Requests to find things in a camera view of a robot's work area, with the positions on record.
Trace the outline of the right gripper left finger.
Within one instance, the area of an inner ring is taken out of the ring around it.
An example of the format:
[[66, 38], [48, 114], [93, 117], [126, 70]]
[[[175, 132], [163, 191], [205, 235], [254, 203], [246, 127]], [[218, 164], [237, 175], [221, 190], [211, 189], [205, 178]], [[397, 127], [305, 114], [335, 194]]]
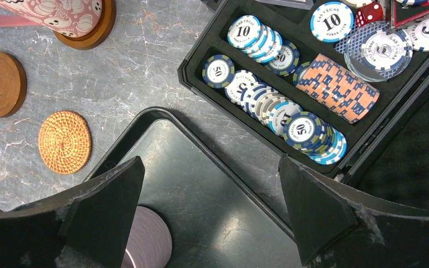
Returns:
[[141, 158], [133, 157], [63, 192], [0, 211], [0, 267], [54, 267], [67, 247], [120, 267], [144, 175]]

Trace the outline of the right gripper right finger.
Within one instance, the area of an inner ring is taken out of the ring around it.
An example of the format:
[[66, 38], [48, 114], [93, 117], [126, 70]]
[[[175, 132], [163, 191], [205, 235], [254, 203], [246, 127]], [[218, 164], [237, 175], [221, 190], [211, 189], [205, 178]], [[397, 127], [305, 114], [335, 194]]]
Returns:
[[429, 267], [429, 210], [409, 207], [280, 158], [284, 199], [305, 267]]

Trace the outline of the light lilac mug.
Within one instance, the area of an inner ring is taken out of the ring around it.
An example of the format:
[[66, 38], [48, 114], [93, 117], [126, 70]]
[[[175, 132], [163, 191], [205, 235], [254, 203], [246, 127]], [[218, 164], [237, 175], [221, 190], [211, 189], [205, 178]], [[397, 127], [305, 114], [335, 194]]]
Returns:
[[165, 267], [172, 249], [172, 238], [165, 221], [153, 210], [138, 206], [121, 266]]

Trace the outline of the dark pink mug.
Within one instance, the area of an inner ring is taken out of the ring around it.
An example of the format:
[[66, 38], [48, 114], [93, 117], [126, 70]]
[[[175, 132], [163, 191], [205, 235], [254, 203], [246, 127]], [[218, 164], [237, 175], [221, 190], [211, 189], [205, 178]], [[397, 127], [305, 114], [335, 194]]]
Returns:
[[100, 0], [0, 1], [14, 16], [0, 16], [0, 27], [41, 25], [71, 38], [89, 34], [104, 11]]

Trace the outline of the wooden coaster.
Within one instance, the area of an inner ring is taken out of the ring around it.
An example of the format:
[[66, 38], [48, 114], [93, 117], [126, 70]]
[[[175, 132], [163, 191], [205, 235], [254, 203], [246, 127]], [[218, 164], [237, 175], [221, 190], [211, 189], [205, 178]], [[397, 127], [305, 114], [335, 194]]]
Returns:
[[102, 1], [101, 18], [95, 28], [82, 37], [72, 38], [53, 31], [55, 37], [68, 47], [77, 50], [89, 50], [100, 45], [111, 33], [116, 20], [116, 1]]
[[27, 76], [22, 64], [0, 51], [0, 118], [15, 114], [27, 94]]

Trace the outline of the woven round coaster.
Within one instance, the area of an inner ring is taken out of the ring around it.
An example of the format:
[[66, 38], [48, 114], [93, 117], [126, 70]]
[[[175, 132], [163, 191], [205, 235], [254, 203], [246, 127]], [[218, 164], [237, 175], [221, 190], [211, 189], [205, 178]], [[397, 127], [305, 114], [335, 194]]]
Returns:
[[42, 124], [38, 147], [45, 165], [57, 174], [73, 174], [89, 160], [92, 139], [86, 120], [73, 111], [58, 111]]

